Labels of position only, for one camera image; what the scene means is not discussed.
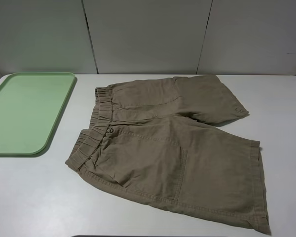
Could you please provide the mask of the khaki shorts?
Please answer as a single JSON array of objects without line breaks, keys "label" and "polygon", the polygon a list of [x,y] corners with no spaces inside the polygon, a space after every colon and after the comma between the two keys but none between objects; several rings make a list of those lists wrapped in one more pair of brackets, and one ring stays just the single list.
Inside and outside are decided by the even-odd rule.
[{"label": "khaki shorts", "polygon": [[109,194],[268,235],[260,143],[218,128],[248,115],[215,75],[97,87],[66,165]]}]

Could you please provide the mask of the light green plastic tray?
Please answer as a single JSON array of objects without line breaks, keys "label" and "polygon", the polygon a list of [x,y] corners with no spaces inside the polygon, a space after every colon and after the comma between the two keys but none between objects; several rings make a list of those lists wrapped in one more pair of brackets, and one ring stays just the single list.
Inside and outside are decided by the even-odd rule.
[{"label": "light green plastic tray", "polygon": [[72,73],[14,73],[0,85],[0,155],[41,152],[70,97]]}]

